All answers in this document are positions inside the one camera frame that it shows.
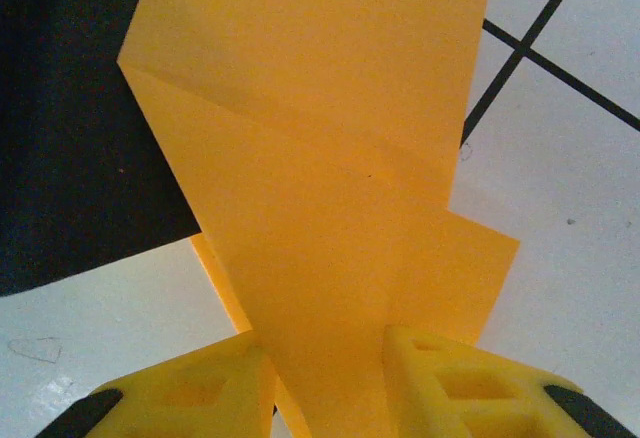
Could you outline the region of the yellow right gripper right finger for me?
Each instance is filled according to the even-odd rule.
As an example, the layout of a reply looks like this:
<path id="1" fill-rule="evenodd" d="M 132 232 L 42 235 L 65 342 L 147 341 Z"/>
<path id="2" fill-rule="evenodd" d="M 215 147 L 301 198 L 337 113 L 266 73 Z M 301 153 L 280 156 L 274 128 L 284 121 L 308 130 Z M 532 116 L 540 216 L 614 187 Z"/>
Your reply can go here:
<path id="1" fill-rule="evenodd" d="M 571 381 L 423 330 L 389 325 L 382 362 L 398 437 L 630 437 Z"/>

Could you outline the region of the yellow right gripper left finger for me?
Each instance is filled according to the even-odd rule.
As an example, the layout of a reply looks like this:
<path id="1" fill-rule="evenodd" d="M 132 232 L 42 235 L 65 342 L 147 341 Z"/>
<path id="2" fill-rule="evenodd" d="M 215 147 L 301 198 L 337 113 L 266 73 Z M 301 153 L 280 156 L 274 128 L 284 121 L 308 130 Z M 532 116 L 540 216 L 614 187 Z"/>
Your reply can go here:
<path id="1" fill-rule="evenodd" d="M 42 437 L 268 437 L 276 373 L 252 332 L 105 383 Z"/>

